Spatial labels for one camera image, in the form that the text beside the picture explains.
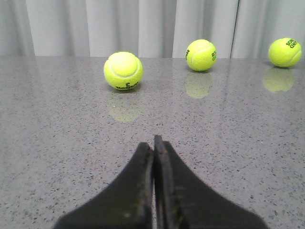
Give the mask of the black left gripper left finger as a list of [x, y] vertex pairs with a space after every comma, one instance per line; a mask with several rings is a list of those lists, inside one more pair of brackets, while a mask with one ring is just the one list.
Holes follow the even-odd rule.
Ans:
[[95, 198], [61, 217], [56, 229], [152, 228], [153, 151], [139, 143], [129, 163]]

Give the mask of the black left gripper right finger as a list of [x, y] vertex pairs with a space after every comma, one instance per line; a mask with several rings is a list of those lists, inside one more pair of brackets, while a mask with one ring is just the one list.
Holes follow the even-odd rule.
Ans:
[[265, 229], [256, 214], [219, 195], [180, 159], [172, 145], [154, 138], [154, 181], [160, 229]]

